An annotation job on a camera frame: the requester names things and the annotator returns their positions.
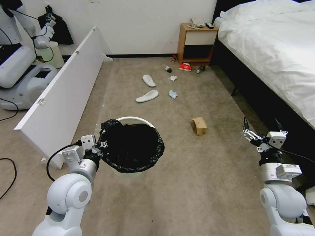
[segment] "white slipper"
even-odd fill
[[[152,100],[158,96],[158,91],[157,90],[151,90],[150,92],[146,93],[142,97],[139,97],[136,99],[138,103],[146,102],[149,100]]]
[[[155,87],[156,84],[153,82],[153,79],[149,75],[142,76],[142,80],[150,87]]]

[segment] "nightstand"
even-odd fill
[[[179,64],[190,65],[209,64],[217,38],[217,28],[203,27],[198,30],[187,27],[189,23],[180,25],[177,57]]]

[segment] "red object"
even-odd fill
[[[171,61],[172,61],[172,62],[176,61],[176,55],[173,55],[173,56],[172,56]]]
[[[179,66],[179,70],[191,71],[191,66],[188,63],[183,63]]]

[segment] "wall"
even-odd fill
[[[22,1],[29,15],[42,15],[49,3],[64,18],[75,44],[61,46],[63,55],[72,54],[94,25],[105,39],[106,54],[176,53],[180,23],[191,16],[210,22],[216,4],[216,0]],[[22,37],[31,47],[25,32]]]

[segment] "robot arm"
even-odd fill
[[[279,149],[286,140],[287,131],[269,132],[266,136],[259,136],[249,130],[246,117],[243,124],[243,136],[257,147],[261,155],[259,165],[262,167],[264,188],[260,191],[260,201],[267,211],[271,224],[271,236],[311,236],[315,235],[310,222],[306,201],[301,193],[287,183],[302,174],[298,165],[285,164]]]
[[[78,145],[61,152],[69,166],[69,172],[50,186],[46,216],[32,236],[82,236],[81,219],[92,195],[93,180],[102,153],[95,147],[94,135],[81,137],[81,143],[84,155]]]
[[[34,51],[19,43],[22,37],[16,25],[15,18],[21,23],[25,31],[32,38],[37,49],[44,49],[50,46],[50,39],[54,31],[55,22],[51,18],[45,27],[36,35],[35,26],[31,17],[26,14],[25,6],[20,0],[0,0],[0,45],[5,45],[8,56],[2,58],[0,68],[0,87],[11,88],[21,78],[36,58]]]
[[[53,27],[56,24],[54,22],[54,17],[50,16],[50,21],[45,24],[45,27],[39,32],[38,36],[36,36],[35,26],[31,22],[30,17],[27,16],[26,8],[22,4],[20,0],[15,0],[18,2],[16,6],[8,8],[13,15],[17,18],[17,20],[20,22],[22,27],[25,29],[25,31],[28,33],[28,35],[31,37],[31,39],[34,41],[34,46],[37,49],[45,49],[49,47],[49,41],[54,35]]]
[[[13,17],[14,15],[17,18],[31,38],[35,36],[35,26],[28,16],[23,15],[26,14],[26,8],[20,0],[0,0],[0,4],[4,7],[9,17]]]

